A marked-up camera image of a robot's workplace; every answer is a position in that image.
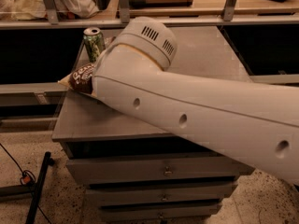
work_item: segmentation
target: green can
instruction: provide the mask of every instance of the green can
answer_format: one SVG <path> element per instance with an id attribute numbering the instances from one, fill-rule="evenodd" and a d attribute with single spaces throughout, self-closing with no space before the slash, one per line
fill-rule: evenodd
<path id="1" fill-rule="evenodd" d="M 84 30 L 84 44 L 91 63 L 95 63 L 102 51 L 106 49 L 101 30 L 97 27 L 89 27 Z"/>

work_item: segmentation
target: drawer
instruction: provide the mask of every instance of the drawer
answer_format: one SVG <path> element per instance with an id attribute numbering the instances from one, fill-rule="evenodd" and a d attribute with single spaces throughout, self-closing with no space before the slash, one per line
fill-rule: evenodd
<path id="1" fill-rule="evenodd" d="M 76 182 L 84 185 L 240 176 L 253 171 L 238 161 L 208 153 L 69 160 L 66 167 Z"/>
<path id="2" fill-rule="evenodd" d="M 124 188 L 87 189 L 86 198 L 95 206 L 137 203 L 173 203 L 196 200 L 222 200 L 235 190 L 236 182 L 198 181 L 174 184 L 152 184 Z"/>
<path id="3" fill-rule="evenodd" d="M 171 217 L 195 217 L 217 214 L 221 204 L 217 202 L 177 203 L 169 205 L 143 205 L 127 208 L 101 208 L 103 221 L 124 221 L 139 219 L 164 219 Z"/>

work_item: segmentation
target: drawer knob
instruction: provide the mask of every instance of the drawer knob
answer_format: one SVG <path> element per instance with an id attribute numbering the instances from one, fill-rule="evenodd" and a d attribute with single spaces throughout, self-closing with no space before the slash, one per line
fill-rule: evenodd
<path id="1" fill-rule="evenodd" d="M 163 194 L 163 197 L 161 199 L 162 202 L 167 202 L 168 198 L 166 197 L 166 194 Z"/>
<path id="2" fill-rule="evenodd" d="M 170 168 L 168 166 L 166 166 L 165 170 L 164 170 L 164 175 L 170 176 L 171 174 L 173 174 L 173 172 L 170 170 Z"/>

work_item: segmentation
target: white robotic arm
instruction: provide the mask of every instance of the white robotic arm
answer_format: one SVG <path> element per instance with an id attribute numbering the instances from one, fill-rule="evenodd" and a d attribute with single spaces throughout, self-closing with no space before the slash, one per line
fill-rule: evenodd
<path id="1" fill-rule="evenodd" d="M 299 90 L 167 73 L 176 49 L 164 25 L 131 21 L 98 61 L 96 98 L 299 185 Z"/>

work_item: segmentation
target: floor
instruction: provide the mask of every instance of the floor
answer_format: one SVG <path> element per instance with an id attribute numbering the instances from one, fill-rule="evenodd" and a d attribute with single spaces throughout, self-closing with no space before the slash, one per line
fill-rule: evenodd
<path id="1" fill-rule="evenodd" d="M 2 120 L 0 142 L 17 160 L 22 169 L 38 175 L 46 151 L 51 152 L 55 164 L 49 167 L 41 201 L 41 209 L 52 224 L 103 223 L 96 208 L 84 200 L 85 188 L 77 185 L 65 168 L 67 157 L 60 144 L 51 141 L 50 119 L 28 121 Z M 10 157 L 0 149 L 0 187 L 19 185 L 20 171 Z M 0 200 L 0 224 L 25 223 L 31 198 Z M 48 223 L 36 213 L 36 222 Z M 153 224 L 160 220 L 127 221 L 124 224 Z M 282 180 L 256 170 L 241 176 L 239 185 L 222 208 L 212 217 L 168 219 L 174 224 L 296 224 L 299 223 L 299 194 Z"/>

